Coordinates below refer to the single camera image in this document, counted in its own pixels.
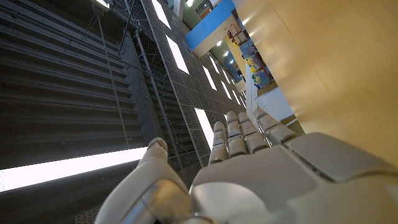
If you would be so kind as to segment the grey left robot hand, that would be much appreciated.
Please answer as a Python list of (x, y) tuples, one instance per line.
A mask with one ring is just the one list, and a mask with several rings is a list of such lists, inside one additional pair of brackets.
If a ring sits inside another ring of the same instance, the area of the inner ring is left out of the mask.
[(396, 223), (397, 168), (323, 133), (298, 136), (262, 109), (217, 122), (186, 186), (154, 138), (96, 223)]

